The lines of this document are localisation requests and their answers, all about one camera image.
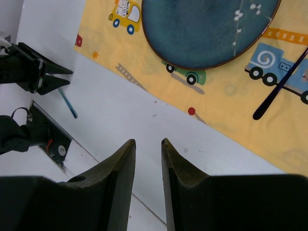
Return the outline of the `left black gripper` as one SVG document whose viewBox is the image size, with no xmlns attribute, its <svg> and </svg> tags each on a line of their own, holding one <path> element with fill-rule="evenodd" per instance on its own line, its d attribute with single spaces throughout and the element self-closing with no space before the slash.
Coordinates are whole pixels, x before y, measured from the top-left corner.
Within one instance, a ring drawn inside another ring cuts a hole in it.
<svg viewBox="0 0 308 231">
<path fill-rule="evenodd" d="M 13 44 L 0 56 L 0 83 L 16 83 L 25 91 L 45 95 L 70 84 L 70 81 L 49 74 L 73 74 L 41 55 L 23 42 Z"/>
</svg>

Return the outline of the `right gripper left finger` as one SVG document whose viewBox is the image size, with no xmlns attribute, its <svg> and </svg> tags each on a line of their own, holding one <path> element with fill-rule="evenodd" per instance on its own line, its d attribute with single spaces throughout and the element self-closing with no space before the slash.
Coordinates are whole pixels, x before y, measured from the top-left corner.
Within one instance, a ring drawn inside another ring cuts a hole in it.
<svg viewBox="0 0 308 231">
<path fill-rule="evenodd" d="M 125 231 L 135 174 L 136 142 L 67 182 L 39 176 L 0 179 L 3 231 Z"/>
</svg>

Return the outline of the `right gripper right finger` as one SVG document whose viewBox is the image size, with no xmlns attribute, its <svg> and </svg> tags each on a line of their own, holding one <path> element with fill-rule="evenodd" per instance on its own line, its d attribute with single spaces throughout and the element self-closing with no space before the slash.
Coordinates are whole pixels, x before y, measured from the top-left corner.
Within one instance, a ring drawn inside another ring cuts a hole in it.
<svg viewBox="0 0 308 231">
<path fill-rule="evenodd" d="M 308 179 L 296 174 L 210 176 L 162 140 L 169 231 L 305 231 Z"/>
</svg>

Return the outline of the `iridescent metal fork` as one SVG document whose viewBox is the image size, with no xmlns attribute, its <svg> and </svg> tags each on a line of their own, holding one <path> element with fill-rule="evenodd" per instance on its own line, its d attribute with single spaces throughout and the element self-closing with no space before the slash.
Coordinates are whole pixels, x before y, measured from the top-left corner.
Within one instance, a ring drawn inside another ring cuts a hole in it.
<svg viewBox="0 0 308 231">
<path fill-rule="evenodd" d="M 68 106 L 70 112 L 72 113 L 73 117 L 75 119 L 78 118 L 77 112 L 75 111 L 75 109 L 73 108 L 72 104 L 70 103 L 70 101 L 68 100 L 68 98 L 66 97 L 65 93 L 63 92 L 63 90 L 61 88 L 58 88 L 58 91 L 60 93 L 60 95 L 62 96 L 64 102 L 66 103 L 66 105 Z"/>
</svg>

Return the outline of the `yellow vehicle-print cloth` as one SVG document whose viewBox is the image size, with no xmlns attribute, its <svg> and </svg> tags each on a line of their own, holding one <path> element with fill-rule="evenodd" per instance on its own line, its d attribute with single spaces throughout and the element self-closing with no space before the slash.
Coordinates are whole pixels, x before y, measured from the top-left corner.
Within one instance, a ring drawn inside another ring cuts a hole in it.
<svg viewBox="0 0 308 231">
<path fill-rule="evenodd" d="M 252 114 L 308 46 L 308 3 L 283 0 L 260 40 L 237 59 L 189 72 L 161 61 L 119 1 L 85 3 L 75 50 L 222 132 L 270 163 L 308 173 L 308 62 L 303 60 L 265 115 Z"/>
</svg>

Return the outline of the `iridescent purple metal spoon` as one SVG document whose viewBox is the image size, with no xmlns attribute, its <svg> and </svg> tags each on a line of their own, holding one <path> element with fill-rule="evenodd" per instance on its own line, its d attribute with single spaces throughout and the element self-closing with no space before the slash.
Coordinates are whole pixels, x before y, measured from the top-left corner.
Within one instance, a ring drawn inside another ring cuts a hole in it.
<svg viewBox="0 0 308 231">
<path fill-rule="evenodd" d="M 256 109 L 256 111 L 253 114 L 254 120 L 259 120 L 265 114 L 271 103 L 279 94 L 280 90 L 283 88 L 285 83 L 288 81 L 288 79 L 296 70 L 296 68 L 299 66 L 299 64 L 304 60 L 307 54 L 308 54 L 308 48 L 304 50 L 304 52 L 300 55 L 298 60 L 293 64 L 293 66 L 289 69 L 289 71 L 287 71 L 286 75 L 282 78 L 282 80 L 278 83 L 278 85 L 273 89 L 273 91 L 268 95 L 268 97 L 263 101 L 263 103 Z"/>
</svg>

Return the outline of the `dark teal ceramic plate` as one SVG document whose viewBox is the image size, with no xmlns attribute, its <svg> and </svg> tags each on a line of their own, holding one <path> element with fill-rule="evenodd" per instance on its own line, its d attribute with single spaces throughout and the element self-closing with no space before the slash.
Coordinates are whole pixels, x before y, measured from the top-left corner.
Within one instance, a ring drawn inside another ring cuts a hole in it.
<svg viewBox="0 0 308 231">
<path fill-rule="evenodd" d="M 278 0 L 144 0 L 142 28 L 153 52 L 186 70 L 226 64 L 252 47 Z"/>
</svg>

